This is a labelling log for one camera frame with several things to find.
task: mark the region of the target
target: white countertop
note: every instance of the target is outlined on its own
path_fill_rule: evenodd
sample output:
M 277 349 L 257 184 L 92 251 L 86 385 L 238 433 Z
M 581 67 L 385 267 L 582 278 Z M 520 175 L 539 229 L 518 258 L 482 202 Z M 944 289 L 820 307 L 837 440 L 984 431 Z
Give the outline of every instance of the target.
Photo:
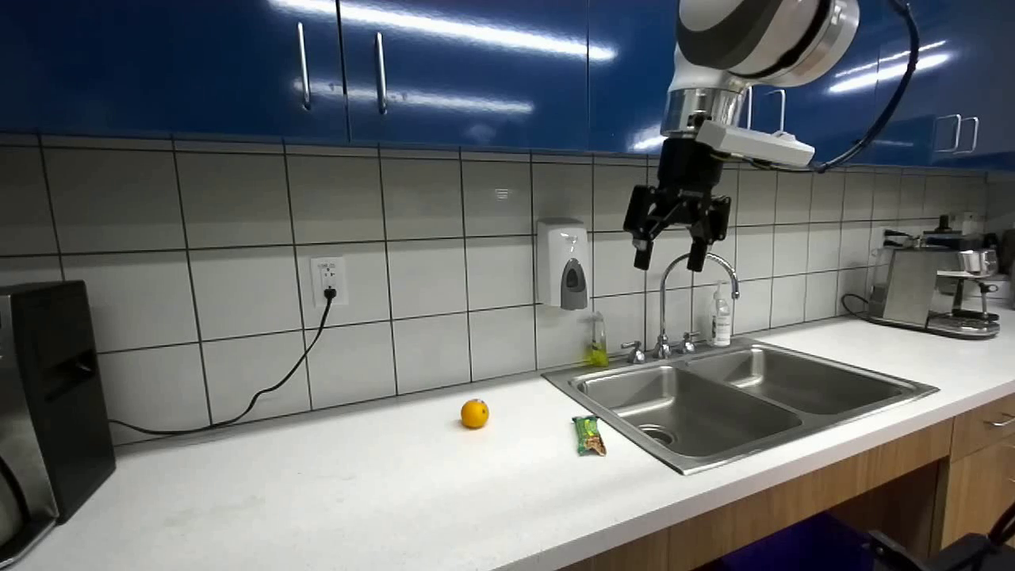
M 609 457 L 577 457 L 582 409 L 539 378 L 180 436 L 127 450 L 20 571 L 562 569 L 1015 393 L 1015 314 L 990 341 L 859 321 L 763 340 L 938 393 L 697 476 L 609 424 Z M 467 397 L 485 431 L 457 424 Z

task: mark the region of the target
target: kitchen sink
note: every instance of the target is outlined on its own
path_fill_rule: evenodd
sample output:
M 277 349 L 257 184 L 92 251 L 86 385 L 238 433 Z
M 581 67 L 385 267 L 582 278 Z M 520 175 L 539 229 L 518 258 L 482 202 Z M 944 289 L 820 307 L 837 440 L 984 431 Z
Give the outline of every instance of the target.
M 687 357 L 682 369 L 813 415 L 862 412 L 890 401 L 905 401 L 912 391 L 912 385 L 884 380 L 873 378 L 870 372 L 772 351 L 762 344 Z
M 730 344 L 609 372 L 549 375 L 549 380 L 679 473 L 933 393 L 926 385 L 772 344 Z
M 574 378 L 574 386 L 682 457 L 716 457 L 789 427 L 800 415 L 670 360 Z

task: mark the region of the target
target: electrical outlet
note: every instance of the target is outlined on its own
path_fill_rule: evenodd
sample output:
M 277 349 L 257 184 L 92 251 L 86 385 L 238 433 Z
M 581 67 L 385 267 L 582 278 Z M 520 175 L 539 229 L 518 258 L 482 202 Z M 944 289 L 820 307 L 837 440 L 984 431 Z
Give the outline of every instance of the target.
M 315 301 L 316 301 L 316 307 L 328 304 L 322 289 L 336 289 L 333 307 L 350 304 L 346 258 L 315 258 L 310 259 L 310 273 L 315 273 Z

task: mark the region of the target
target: orange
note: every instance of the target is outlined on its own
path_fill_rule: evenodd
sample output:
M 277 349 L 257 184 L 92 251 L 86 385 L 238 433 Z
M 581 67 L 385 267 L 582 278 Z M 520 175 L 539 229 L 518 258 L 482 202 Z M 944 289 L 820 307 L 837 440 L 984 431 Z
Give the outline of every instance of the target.
M 464 404 L 464 427 L 479 431 L 487 422 L 487 406 L 482 401 Z

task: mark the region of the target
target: cable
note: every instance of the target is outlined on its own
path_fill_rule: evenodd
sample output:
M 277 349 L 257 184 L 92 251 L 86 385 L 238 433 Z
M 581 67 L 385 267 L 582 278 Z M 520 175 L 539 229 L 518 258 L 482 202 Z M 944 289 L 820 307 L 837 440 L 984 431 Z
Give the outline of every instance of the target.
M 316 332 L 315 332 L 310 344 L 295 357 L 295 365 L 284 372 L 284 378 L 283 378 L 280 385 L 257 391 L 257 393 L 249 397 L 249 404 L 247 404 L 243 412 L 238 412 L 238 415 L 233 415 L 233 417 L 224 417 L 224 422 L 213 422 L 213 424 L 203 424 L 203 427 L 180 427 L 180 431 L 144 427 L 144 424 L 119 422 L 119 417 L 108 417 L 108 422 L 112 422 L 112 424 L 119 424 L 119 427 L 127 427 L 127 431 L 139 431 L 139 433 L 179 436 L 179 433 L 218 431 L 218 427 L 227 427 L 227 424 L 247 417 L 247 415 L 253 412 L 253 406 L 257 406 L 259 397 L 283 391 L 283 386 L 293 380 L 293 375 L 308 360 L 308 356 L 315 351 L 315 344 L 316 344 L 316 340 L 319 340 L 319 332 L 322 332 L 322 325 L 328 325 L 328 316 L 329 316 L 329 304 L 333 304 L 333 301 L 336 301 L 336 289 L 322 289 L 322 311 L 319 311 L 319 322 L 316 322 Z
M 889 126 L 889 121 L 893 117 L 901 99 L 906 94 L 906 89 L 911 89 L 911 83 L 918 76 L 918 67 L 921 67 L 921 29 L 918 29 L 918 20 L 912 20 L 912 6 L 911 6 L 911 0 L 889 0 L 889 6 L 906 23 L 906 33 L 911 33 L 906 73 L 896 80 L 896 84 L 893 84 L 889 103 L 881 108 L 881 113 L 874 117 L 874 123 L 851 148 L 845 148 L 840 155 L 828 159 L 817 169 L 809 169 L 809 171 L 824 175 L 824 171 L 851 163 L 856 153 L 865 153 L 879 139 L 879 133 Z
M 847 316 L 870 321 L 874 314 L 874 304 L 865 295 L 847 293 L 837 299 L 837 304 L 847 311 Z

